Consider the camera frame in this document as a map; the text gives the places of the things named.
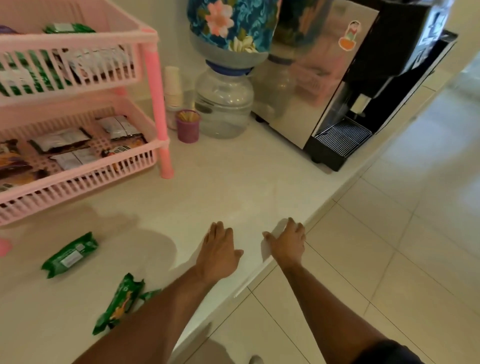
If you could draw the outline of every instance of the pink basket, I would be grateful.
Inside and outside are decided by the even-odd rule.
[[[58,164],[39,155],[27,140],[56,130],[82,126],[93,139],[89,146],[100,155],[102,149],[122,145],[111,142],[96,118],[126,115],[147,144],[102,158],[79,168],[62,171]],[[155,149],[167,147],[168,140],[157,139],[155,124],[128,98],[101,92],[62,102],[8,107],[2,110],[0,140],[18,139],[18,147],[34,169],[48,169],[50,176],[0,193],[0,226],[24,218],[47,207],[74,198],[95,188],[155,165]]]
[[[51,23],[82,23],[97,33],[44,34]],[[2,0],[0,24],[22,33],[0,36],[0,107],[135,83],[143,73],[140,45],[158,41],[154,29],[108,0]]]

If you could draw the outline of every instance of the stack of paper cups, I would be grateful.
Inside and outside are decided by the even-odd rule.
[[[178,67],[165,67],[165,106],[169,109],[183,106],[183,92]]]

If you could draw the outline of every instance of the stainless steel panel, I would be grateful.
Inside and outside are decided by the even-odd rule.
[[[314,42],[310,45],[298,44],[297,48],[291,47],[288,51],[288,47],[282,45],[283,53],[277,53],[283,57],[294,54],[296,59],[289,69],[296,87],[288,97],[281,95],[281,108],[268,101],[278,90],[266,86],[265,82],[257,82],[256,76],[252,76],[255,90],[253,111],[300,148],[305,146],[318,124],[378,15],[377,10],[348,0],[323,3],[328,4],[330,9]],[[321,10],[318,4],[315,8],[304,9],[305,16],[300,18],[300,26],[295,31],[309,29],[307,23],[312,22],[315,12],[321,13]],[[351,27],[352,22],[358,22],[360,28],[355,31]],[[345,50],[350,46],[353,47],[351,50]],[[262,66],[269,67],[268,62]]]

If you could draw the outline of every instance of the purple cup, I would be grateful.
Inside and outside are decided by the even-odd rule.
[[[191,112],[194,113],[192,117],[197,119],[197,121],[183,121],[179,114],[181,112]],[[177,137],[181,142],[184,143],[195,143],[198,142],[198,138],[200,136],[200,115],[198,112],[193,110],[183,110],[177,112],[176,115],[177,119]]]

